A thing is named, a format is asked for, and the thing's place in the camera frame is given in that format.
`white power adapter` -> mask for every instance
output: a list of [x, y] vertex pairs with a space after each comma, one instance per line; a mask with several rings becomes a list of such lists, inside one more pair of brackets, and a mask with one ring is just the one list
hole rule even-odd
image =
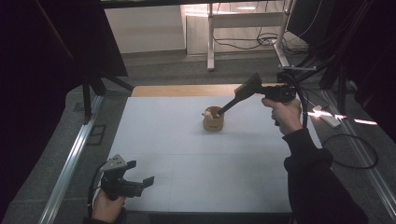
[[321, 109], [322, 107], [320, 105], [317, 105], [312, 110], [315, 112], [315, 114], [318, 114], [321, 119], [324, 119], [324, 121], [330, 124], [330, 126], [332, 126], [333, 128], [340, 126], [340, 120], [336, 119], [332, 116], [332, 114], [328, 112], [323, 112]]

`gray floor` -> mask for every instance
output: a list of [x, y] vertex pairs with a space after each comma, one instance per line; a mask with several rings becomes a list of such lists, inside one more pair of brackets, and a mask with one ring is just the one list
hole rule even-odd
[[[290, 57], [290, 60], [299, 62], [302, 58], [303, 56], [293, 56]], [[205, 70], [205, 58], [182, 56], [177, 52], [175, 55], [169, 55], [168, 52], [167, 56], [161, 57], [158, 55], [151, 57], [149, 54], [124, 55], [124, 60], [130, 74], [124, 80], [136, 86], [240, 83], [255, 72], [262, 76], [264, 82], [274, 82], [277, 72], [277, 58], [274, 53], [220, 55], [218, 57], [219, 66], [213, 73]], [[320, 93], [318, 90], [319, 79], [320, 76], [311, 77], [303, 83], [303, 86]], [[108, 151], [120, 122], [122, 109], [130, 95], [128, 91], [110, 82], [106, 81], [106, 85], [109, 91], [104, 97], [95, 122], [96, 132], [101, 132], [101, 129], [103, 130], [103, 127], [106, 126], [103, 139], [100, 141], [100, 138], [94, 134], [89, 138], [55, 218], [55, 223], [78, 223], [87, 214], [87, 190], [93, 171], [108, 156]], [[308, 93], [313, 104], [322, 106], [327, 104], [315, 94]], [[83, 112], [79, 110], [81, 102], [81, 88], [69, 92], [64, 115], [57, 130], [49, 141], [41, 160], [9, 206], [3, 223], [37, 223], [81, 127], [84, 118]], [[370, 120], [370, 117], [354, 101], [353, 92], [347, 95], [346, 109], [350, 119]], [[321, 141], [343, 132], [340, 128], [331, 128], [321, 119], [313, 119], [313, 122]], [[378, 126], [355, 123], [354, 128], [359, 136], [370, 142], [378, 151], [380, 163], [377, 169], [385, 177], [390, 188], [396, 189], [395, 144]], [[326, 147], [333, 152], [336, 159], [346, 163], [356, 162], [356, 155], [352, 152], [346, 139], [337, 139]], [[370, 223], [392, 223], [388, 211], [378, 197], [365, 171], [349, 170], [336, 164], [333, 169], [353, 198], [367, 213]], [[133, 223], [149, 223], [149, 217], [144, 214], [130, 214], [128, 218]], [[157, 219], [152, 217], [151, 222], [158, 223]], [[203, 217], [195, 217], [194, 219], [183, 219], [180, 223], [192, 223], [193, 221], [199, 223], [199, 220], [207, 221]], [[221, 223], [213, 217], [209, 220], [214, 222], [216, 220], [217, 223]]]

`white wall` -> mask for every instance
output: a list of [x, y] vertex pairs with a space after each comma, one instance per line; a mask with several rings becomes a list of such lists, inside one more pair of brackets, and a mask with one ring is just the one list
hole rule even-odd
[[105, 10], [121, 53], [185, 49], [180, 6]]

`desk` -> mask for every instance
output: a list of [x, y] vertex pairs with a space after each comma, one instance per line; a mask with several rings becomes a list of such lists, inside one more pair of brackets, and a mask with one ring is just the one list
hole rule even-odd
[[[225, 114], [224, 128], [209, 133], [201, 113], [233, 99], [239, 85], [136, 87], [125, 106], [109, 158], [136, 161], [124, 178], [155, 176], [128, 210], [171, 213], [289, 213], [290, 152], [253, 95]], [[308, 122], [319, 147], [315, 129]]]

